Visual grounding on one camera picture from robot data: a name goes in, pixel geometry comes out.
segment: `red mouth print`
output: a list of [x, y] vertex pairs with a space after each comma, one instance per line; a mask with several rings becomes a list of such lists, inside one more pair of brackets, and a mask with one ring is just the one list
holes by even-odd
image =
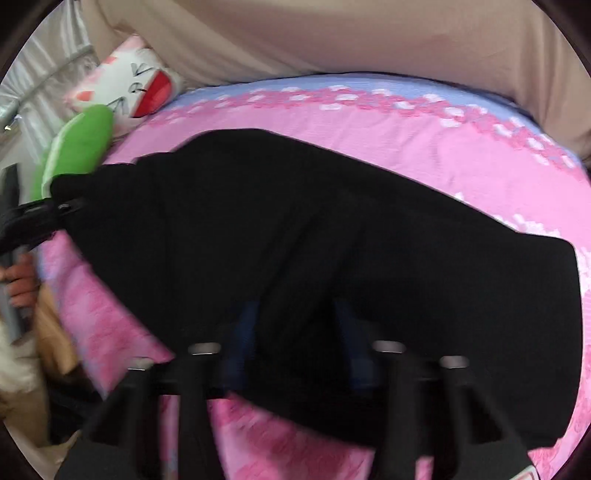
[[152, 82], [146, 87], [138, 106], [131, 118], [141, 118], [146, 115], [151, 115], [162, 107], [170, 98], [173, 91], [173, 85], [166, 75], [161, 70], [152, 79]]

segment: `white fluffy fabric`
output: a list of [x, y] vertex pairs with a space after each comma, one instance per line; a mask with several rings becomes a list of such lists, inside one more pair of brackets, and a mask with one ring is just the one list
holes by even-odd
[[29, 392], [40, 385], [35, 339], [28, 336], [18, 345], [11, 345], [7, 328], [0, 320], [0, 391]]

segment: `stuffed animal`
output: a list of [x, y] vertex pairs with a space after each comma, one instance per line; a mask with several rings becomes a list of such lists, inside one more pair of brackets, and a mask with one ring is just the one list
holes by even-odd
[[65, 124], [35, 172], [31, 200], [51, 196], [53, 177], [64, 173], [90, 173], [102, 161], [113, 138], [113, 111], [94, 105]]

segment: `human hand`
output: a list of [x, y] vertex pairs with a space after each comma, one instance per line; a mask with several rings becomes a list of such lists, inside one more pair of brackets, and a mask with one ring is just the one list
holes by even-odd
[[17, 263], [10, 268], [0, 267], [0, 281], [9, 282], [7, 292], [11, 296], [11, 305], [35, 307], [39, 282], [30, 253], [19, 255]]

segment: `beige fabric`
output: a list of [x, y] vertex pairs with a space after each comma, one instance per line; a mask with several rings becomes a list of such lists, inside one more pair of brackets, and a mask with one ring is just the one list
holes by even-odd
[[410, 74], [514, 98], [582, 157], [591, 79], [531, 0], [82, 0], [101, 59], [130, 33], [193, 86]]
[[62, 380], [78, 367], [76, 349], [61, 326], [53, 296], [45, 284], [39, 290], [33, 332], [43, 370], [50, 377]]
[[17, 428], [8, 424], [6, 427], [14, 443], [43, 480], [53, 480], [66, 455], [80, 436], [80, 432], [76, 432], [66, 443], [37, 448]]

